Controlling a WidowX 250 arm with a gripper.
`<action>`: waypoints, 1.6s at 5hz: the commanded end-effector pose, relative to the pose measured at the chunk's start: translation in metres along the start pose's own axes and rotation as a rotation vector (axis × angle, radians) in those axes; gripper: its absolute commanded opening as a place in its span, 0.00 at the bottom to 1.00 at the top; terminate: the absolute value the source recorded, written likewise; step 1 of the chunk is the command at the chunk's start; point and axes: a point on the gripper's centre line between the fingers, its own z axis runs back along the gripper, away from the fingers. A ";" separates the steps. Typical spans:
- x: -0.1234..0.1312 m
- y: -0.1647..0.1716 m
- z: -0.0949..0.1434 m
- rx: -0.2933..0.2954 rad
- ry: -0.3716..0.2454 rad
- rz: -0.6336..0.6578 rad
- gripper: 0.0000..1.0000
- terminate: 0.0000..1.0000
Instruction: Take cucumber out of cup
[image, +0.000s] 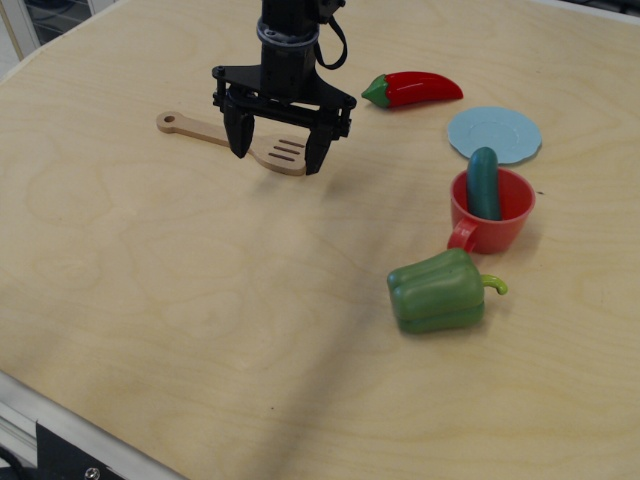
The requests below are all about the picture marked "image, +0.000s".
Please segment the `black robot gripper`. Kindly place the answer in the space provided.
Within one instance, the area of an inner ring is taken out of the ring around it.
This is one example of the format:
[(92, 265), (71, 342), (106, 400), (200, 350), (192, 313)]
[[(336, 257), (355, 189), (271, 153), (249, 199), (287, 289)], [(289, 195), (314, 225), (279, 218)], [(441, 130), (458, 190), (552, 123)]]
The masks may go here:
[(320, 171), (333, 139), (349, 135), (356, 106), (352, 96), (319, 76), (317, 67), (324, 64), (316, 42), (298, 48), (265, 43), (257, 65), (213, 68), (214, 104), (238, 158), (248, 153), (259, 116), (308, 129), (306, 174)]

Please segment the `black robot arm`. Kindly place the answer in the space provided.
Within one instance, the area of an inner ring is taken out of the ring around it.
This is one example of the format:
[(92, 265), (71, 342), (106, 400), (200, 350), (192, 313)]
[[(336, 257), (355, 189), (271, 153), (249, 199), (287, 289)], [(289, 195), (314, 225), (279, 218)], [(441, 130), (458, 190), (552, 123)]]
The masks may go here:
[(347, 48), (328, 64), (319, 46), (322, 25), (346, 41), (334, 17), (344, 6), (343, 1), (264, 1), (256, 26), (260, 63), (213, 68), (217, 82), (213, 104), (223, 114), (227, 140), (236, 156), (248, 152), (256, 117), (309, 131), (304, 150), (308, 175), (320, 171), (332, 142), (349, 135), (356, 99), (317, 72), (318, 66), (335, 70), (346, 61)]

